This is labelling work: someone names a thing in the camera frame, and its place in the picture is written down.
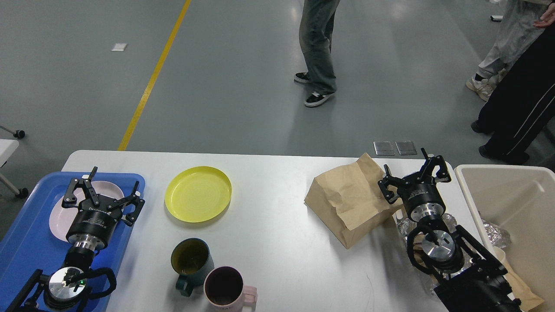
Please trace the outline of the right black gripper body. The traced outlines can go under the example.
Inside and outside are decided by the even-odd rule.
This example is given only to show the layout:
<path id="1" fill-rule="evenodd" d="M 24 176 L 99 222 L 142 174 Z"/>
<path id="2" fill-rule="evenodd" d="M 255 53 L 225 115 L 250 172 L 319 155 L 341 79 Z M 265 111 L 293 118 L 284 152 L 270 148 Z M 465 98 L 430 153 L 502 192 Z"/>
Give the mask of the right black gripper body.
<path id="1" fill-rule="evenodd" d="M 445 213 L 445 203 L 436 186 L 435 177 L 414 172 L 403 178 L 398 187 L 408 218 L 420 222 L 427 217 L 441 218 Z"/>

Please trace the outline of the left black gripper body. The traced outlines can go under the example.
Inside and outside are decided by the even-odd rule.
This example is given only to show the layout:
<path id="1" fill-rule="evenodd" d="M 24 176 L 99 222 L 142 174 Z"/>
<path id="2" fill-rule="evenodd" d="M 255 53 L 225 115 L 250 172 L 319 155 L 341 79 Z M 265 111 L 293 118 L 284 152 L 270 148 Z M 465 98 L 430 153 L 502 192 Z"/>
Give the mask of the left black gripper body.
<path id="1" fill-rule="evenodd" d="M 115 231 L 118 221 L 123 216 L 126 202 L 111 197 L 98 197 L 99 206 L 95 200 L 85 198 L 79 203 L 78 213 L 71 224 L 66 239 L 75 247 L 79 243 L 87 242 L 88 249 L 103 250 Z"/>

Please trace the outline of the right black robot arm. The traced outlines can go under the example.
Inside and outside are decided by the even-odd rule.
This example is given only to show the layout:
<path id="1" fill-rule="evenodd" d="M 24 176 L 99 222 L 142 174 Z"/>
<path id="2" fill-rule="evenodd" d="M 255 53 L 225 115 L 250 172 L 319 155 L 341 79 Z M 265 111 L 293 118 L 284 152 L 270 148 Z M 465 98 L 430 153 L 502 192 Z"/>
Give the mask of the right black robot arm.
<path id="1" fill-rule="evenodd" d="M 437 184 L 451 176 L 443 156 L 429 156 L 424 149 L 422 154 L 419 171 L 399 178 L 384 165 L 377 183 L 389 204 L 402 200 L 415 223 L 405 239 L 412 266 L 435 278 L 433 292 L 450 312 L 519 312 L 521 300 L 510 297 L 507 269 L 463 226 L 450 229 L 445 221 Z"/>

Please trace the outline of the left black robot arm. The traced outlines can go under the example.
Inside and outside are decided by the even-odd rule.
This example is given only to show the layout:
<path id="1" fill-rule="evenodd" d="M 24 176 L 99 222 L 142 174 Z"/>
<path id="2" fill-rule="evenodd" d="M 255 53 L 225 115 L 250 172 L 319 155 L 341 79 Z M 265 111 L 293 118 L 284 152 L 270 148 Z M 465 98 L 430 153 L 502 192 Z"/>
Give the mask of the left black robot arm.
<path id="1" fill-rule="evenodd" d="M 145 201 L 142 176 L 54 172 L 1 242 L 3 312 L 102 312 Z M 118 196 L 93 186 L 111 182 Z"/>

